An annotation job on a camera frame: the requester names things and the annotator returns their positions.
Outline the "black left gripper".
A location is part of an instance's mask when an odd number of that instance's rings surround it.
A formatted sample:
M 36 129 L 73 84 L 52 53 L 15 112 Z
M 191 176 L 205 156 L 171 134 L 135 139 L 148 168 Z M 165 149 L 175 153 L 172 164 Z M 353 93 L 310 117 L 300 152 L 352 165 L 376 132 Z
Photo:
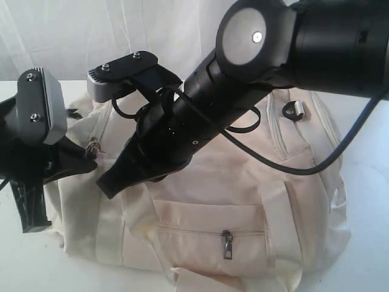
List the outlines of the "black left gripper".
M 96 155 L 63 137 L 54 145 L 27 145 L 18 137 L 16 98 L 1 102 L 1 178 L 10 187 L 23 233 L 42 232 L 47 219 L 43 184 L 92 172 Z

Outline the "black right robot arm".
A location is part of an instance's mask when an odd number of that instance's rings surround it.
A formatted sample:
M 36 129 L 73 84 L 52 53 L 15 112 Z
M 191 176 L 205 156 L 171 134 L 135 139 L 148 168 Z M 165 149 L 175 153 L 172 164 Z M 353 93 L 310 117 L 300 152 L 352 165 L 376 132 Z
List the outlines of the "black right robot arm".
M 224 15 L 215 48 L 182 81 L 138 51 L 98 66 L 103 97 L 139 91 L 135 133 L 97 185 L 108 198 L 185 168 L 217 135 L 284 173 L 308 176 L 331 165 L 376 105 L 388 98 L 387 1 L 237 1 Z M 369 98 L 340 145 L 318 166 L 276 164 L 233 137 L 232 124 L 276 89 L 300 88 Z

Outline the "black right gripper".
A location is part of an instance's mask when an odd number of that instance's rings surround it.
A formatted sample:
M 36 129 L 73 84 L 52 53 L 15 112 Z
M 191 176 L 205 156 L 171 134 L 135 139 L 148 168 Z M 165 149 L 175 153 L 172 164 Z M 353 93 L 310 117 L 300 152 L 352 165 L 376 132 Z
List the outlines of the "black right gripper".
M 195 148 L 173 104 L 174 92 L 163 91 L 159 103 L 143 113 L 115 163 L 96 181 L 109 199 L 128 187 L 161 181 L 189 164 Z

